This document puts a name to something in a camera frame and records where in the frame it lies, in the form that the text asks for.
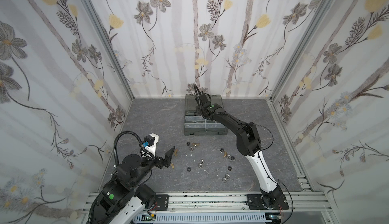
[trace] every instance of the gray tabletop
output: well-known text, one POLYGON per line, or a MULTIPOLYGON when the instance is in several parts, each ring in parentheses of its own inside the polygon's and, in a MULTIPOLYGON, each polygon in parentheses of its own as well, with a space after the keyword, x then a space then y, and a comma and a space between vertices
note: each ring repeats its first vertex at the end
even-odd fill
MULTIPOLYGON (((289 191, 301 191, 296 171, 265 99, 223 99, 223 104, 224 109, 236 118, 271 130, 274 143, 263 152, 266 163, 273 177, 281 179, 289 191)), ((141 139, 151 133, 159 135, 158 156, 164 157, 165 152, 174 145, 178 149, 177 156, 173 155, 174 168, 153 168, 147 185, 155 192, 260 191, 253 168, 236 149, 236 136, 231 131, 227 135, 185 136, 184 108, 185 99, 135 99, 131 105, 123 130, 132 130, 141 139), (194 150, 190 151, 187 142, 199 145, 193 146, 194 150), (234 156, 235 160, 223 157, 221 148, 234 156), (199 168, 201 159, 205 163, 199 168), (224 183, 222 178, 226 173, 231 177, 224 183)), ((262 147, 265 148, 271 143, 271 135, 266 129, 257 128, 262 147)), ((129 154, 139 154, 139 147, 137 140, 126 134, 118 143, 119 161, 129 154)), ((102 186, 111 178, 113 165, 114 159, 111 157, 102 186)))

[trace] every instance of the floral wallpaper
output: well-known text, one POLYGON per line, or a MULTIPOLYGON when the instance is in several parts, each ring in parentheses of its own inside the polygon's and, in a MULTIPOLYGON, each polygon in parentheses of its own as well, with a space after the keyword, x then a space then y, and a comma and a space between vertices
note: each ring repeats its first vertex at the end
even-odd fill
POLYGON ((388 31, 389 0, 335 0, 274 99, 343 224, 388 218, 388 31))
POLYGON ((321 1, 92 0, 141 97, 269 97, 321 1))
POLYGON ((0 216, 80 223, 128 100, 80 0, 0 0, 0 216))

